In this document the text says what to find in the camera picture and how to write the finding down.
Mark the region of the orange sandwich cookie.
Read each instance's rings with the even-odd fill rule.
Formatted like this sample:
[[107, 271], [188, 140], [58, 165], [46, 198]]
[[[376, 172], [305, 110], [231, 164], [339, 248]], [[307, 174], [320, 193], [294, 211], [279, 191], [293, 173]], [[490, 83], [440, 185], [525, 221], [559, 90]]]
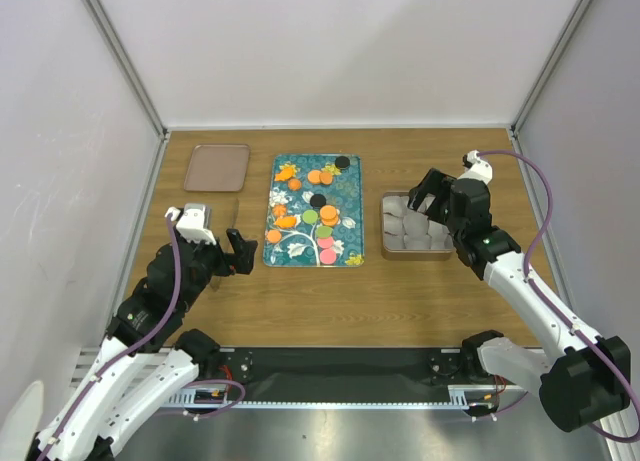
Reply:
[[340, 218], [338, 216], [335, 216], [332, 219], [322, 219], [322, 222], [326, 226], [333, 227], [333, 226], [336, 226], [340, 222]]
[[324, 205], [319, 211], [322, 220], [332, 220], [338, 216], [337, 209], [332, 205]]

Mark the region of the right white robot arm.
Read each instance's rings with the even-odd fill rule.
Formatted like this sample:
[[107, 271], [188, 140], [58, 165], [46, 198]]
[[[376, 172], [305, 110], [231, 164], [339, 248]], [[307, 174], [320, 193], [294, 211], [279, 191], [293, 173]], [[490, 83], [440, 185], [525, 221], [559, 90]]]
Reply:
[[638, 407], [628, 346], [601, 336], [561, 302], [518, 243], [493, 224], [490, 205], [487, 182], [473, 170], [454, 178], [432, 168], [409, 192], [409, 208], [447, 227], [461, 262], [509, 303], [543, 350], [537, 355], [482, 333], [460, 358], [462, 375], [474, 383], [493, 374], [514, 382], [564, 432]]

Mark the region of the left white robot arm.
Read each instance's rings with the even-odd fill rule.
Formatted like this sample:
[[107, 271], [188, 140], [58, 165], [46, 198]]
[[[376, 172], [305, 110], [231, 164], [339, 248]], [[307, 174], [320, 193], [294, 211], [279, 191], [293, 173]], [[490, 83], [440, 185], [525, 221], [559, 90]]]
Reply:
[[229, 388], [220, 345], [200, 330], [180, 334], [169, 354], [142, 382], [136, 376], [177, 333], [214, 277], [248, 275], [258, 244], [238, 230], [226, 232], [225, 252], [205, 228], [169, 226], [131, 295], [112, 318], [98, 354], [70, 400], [35, 435], [29, 460], [111, 460], [172, 395], [194, 381]]

